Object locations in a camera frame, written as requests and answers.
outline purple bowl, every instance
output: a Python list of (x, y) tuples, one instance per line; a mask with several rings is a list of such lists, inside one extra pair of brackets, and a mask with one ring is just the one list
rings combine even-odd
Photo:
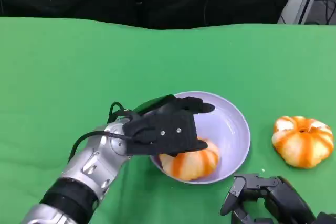
[(172, 177), (162, 169), (158, 156), (151, 156), (151, 160), (163, 173), (188, 184), (211, 184), (220, 181), (238, 170), (245, 161), (250, 148), (250, 131), (242, 113), (224, 98), (202, 91), (183, 92), (176, 97), (197, 97), (204, 102), (211, 103), (216, 109), (208, 114), (195, 115), (197, 135), (208, 138), (220, 150), (220, 163), (209, 176), (185, 181)]

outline toy pumpkin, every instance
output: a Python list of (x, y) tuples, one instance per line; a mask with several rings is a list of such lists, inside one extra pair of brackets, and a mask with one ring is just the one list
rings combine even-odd
[(275, 122), (272, 143), (287, 164), (313, 168), (334, 148), (330, 128), (315, 119), (283, 116)]
[(207, 176), (214, 172), (219, 164), (219, 149), (209, 140), (202, 141), (208, 148), (196, 152), (179, 153), (177, 157), (160, 154), (163, 170), (181, 180), (192, 180)]

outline silver robotic arm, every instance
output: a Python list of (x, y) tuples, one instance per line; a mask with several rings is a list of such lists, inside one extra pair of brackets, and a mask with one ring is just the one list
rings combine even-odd
[[(115, 104), (120, 110), (113, 113)], [(205, 142), (197, 139), (193, 116), (214, 109), (202, 99), (173, 95), (146, 102), (134, 111), (114, 103), (108, 124), (75, 143), (68, 165), (21, 224), (88, 224), (131, 156), (175, 156), (207, 148)], [(75, 154), (87, 137), (86, 147)]]
[[(99, 127), (97, 130), (123, 135), (124, 132), (122, 126), (127, 121), (129, 120), (121, 119)], [(81, 199), (79, 197), (73, 199), (76, 197), (75, 194), (70, 195), (70, 199), (64, 199), (64, 202), (54, 202), (49, 196), (49, 199), (42, 200), (42, 203), (35, 205), (21, 223), (81, 224), (77, 221), (89, 221), (94, 210), (103, 201), (111, 184), (118, 175), (121, 166), (131, 159), (131, 156), (126, 155), (125, 152), (125, 140), (108, 136), (89, 137), (87, 146), (70, 160), (57, 179), (64, 184), (68, 184), (67, 186), (69, 186), (69, 188), (76, 188), (76, 193), (80, 193), (79, 191), (83, 189), (84, 194), (89, 198)], [(62, 211), (55, 206), (46, 204), (49, 201), (51, 202), (51, 205), (64, 205), (64, 208), (67, 210)], [(70, 206), (67, 204), (67, 201), (78, 201), (76, 203), (74, 202), (74, 205), (78, 205), (78, 207), (69, 209)]]

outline orange pumpkin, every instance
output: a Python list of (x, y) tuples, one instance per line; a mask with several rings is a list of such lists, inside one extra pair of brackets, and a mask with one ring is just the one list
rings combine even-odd
[(334, 148), (330, 128), (315, 119), (283, 116), (275, 122), (272, 143), (286, 163), (313, 168)]
[(177, 157), (160, 154), (163, 170), (181, 180), (198, 179), (214, 172), (219, 164), (219, 149), (209, 140), (202, 139), (202, 141), (208, 144), (208, 148), (196, 152), (179, 153)]

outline orange and white pumpkin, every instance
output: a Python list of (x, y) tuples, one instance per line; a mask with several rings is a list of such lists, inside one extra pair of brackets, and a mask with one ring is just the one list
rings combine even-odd
[(315, 119), (283, 116), (274, 125), (272, 143), (287, 164), (313, 168), (334, 148), (330, 128)]
[(179, 153), (177, 157), (160, 154), (163, 170), (181, 180), (198, 179), (213, 173), (219, 164), (219, 149), (209, 140), (202, 139), (202, 141), (208, 144), (208, 148), (196, 152)]

